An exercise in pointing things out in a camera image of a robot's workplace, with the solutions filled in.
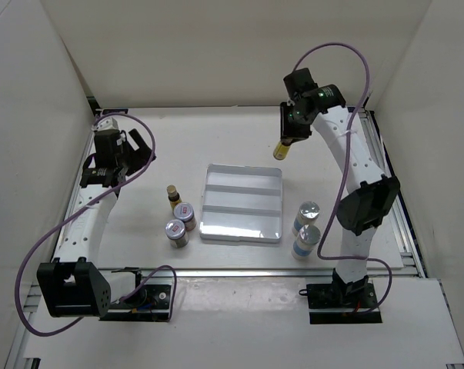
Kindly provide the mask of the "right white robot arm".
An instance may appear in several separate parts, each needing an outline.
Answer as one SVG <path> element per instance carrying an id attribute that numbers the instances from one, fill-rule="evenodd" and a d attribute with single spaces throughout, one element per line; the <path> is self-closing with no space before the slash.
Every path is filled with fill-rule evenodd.
<path id="1" fill-rule="evenodd" d="M 368 283 L 372 240 L 399 193 L 400 183 L 372 160 L 352 128 L 356 115 L 348 110 L 335 85 L 284 83 L 289 101 L 282 104 L 282 142 L 291 145 L 317 131 L 342 172 L 341 198 L 334 211 L 342 227 L 342 244 L 333 271 L 331 298 L 347 308 Z"/>

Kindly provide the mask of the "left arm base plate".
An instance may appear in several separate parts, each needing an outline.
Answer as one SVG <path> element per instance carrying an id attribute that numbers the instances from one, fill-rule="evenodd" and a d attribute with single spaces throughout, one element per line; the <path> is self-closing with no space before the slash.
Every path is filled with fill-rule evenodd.
<path id="1" fill-rule="evenodd" d="M 112 304 L 108 313 L 99 320 L 139 323 L 168 322 L 174 296 L 174 284 L 171 281 L 146 284 L 136 296 L 129 298 L 128 302 Z"/>

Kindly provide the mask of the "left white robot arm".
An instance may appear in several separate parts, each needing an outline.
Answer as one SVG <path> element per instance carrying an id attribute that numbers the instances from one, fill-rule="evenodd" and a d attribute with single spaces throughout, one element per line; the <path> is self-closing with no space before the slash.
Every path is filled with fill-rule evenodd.
<path id="1" fill-rule="evenodd" d="M 136 309 L 155 303 L 136 269 L 123 268 L 106 277 L 97 268 L 102 236 L 121 186 L 153 160 L 153 151 L 135 129 L 103 128 L 95 133 L 94 144 L 94 154 L 83 164 L 79 215 L 67 224 L 52 261 L 37 270 L 53 317 L 103 317 L 117 304 Z"/>

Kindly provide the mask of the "yellow bottle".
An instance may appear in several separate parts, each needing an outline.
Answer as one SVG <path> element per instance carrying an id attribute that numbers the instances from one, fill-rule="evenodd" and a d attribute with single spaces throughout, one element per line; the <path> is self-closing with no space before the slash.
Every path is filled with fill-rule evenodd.
<path id="1" fill-rule="evenodd" d="M 280 141 L 273 150 L 273 158 L 277 161 L 282 161 L 289 153 L 292 143 L 290 141 Z"/>

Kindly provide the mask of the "yellow bottle near left arm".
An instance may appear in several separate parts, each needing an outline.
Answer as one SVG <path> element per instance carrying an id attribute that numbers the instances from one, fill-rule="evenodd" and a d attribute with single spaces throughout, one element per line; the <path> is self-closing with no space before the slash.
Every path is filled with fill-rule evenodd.
<path id="1" fill-rule="evenodd" d="M 177 204 L 182 203 L 181 196 L 179 192 L 177 191 L 176 186 L 173 184 L 168 185 L 166 188 L 167 195 L 168 195 L 168 200 L 171 206 L 171 209 L 174 210 Z"/>

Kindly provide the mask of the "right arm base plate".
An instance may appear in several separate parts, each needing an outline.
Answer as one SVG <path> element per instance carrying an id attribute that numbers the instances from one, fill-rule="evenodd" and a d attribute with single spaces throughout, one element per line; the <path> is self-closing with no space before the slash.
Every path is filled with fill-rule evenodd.
<path id="1" fill-rule="evenodd" d="M 310 324 L 381 324 L 382 316 L 373 283 L 351 297 L 339 297 L 332 284 L 307 284 Z"/>

